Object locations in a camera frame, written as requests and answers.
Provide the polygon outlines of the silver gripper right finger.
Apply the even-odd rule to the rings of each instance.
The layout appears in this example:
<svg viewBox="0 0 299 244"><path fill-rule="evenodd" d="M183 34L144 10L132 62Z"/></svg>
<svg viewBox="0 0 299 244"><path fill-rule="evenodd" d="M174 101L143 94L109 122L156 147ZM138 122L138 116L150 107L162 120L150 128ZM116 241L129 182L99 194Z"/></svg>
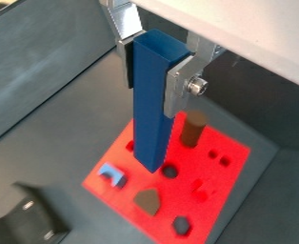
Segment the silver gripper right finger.
<svg viewBox="0 0 299 244"><path fill-rule="evenodd" d="M186 108L191 95L204 94L208 86L203 79L204 68L224 53L220 45L192 31L187 36L187 48L190 56L167 73L164 114L170 118Z"/></svg>

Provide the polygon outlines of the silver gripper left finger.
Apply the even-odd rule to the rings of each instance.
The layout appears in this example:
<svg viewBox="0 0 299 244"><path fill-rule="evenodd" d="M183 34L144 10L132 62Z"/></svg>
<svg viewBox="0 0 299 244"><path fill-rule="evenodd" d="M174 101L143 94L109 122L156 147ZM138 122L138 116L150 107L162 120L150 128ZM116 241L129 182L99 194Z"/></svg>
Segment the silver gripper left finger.
<svg viewBox="0 0 299 244"><path fill-rule="evenodd" d="M133 39L146 32L138 6L129 0L99 0L99 3L116 36L117 52L123 60L123 80L132 89Z"/></svg>

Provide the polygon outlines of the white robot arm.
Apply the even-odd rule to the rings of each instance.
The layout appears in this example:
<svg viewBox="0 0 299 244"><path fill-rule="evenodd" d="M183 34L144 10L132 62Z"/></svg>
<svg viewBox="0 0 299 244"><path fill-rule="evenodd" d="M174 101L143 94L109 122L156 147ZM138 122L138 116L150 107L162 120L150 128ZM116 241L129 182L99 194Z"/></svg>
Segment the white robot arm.
<svg viewBox="0 0 299 244"><path fill-rule="evenodd" d="M188 58L168 72L164 113L175 117L188 96L203 94L199 75L224 50L299 85L299 0L99 0L121 58L144 33L139 8L188 30Z"/></svg>

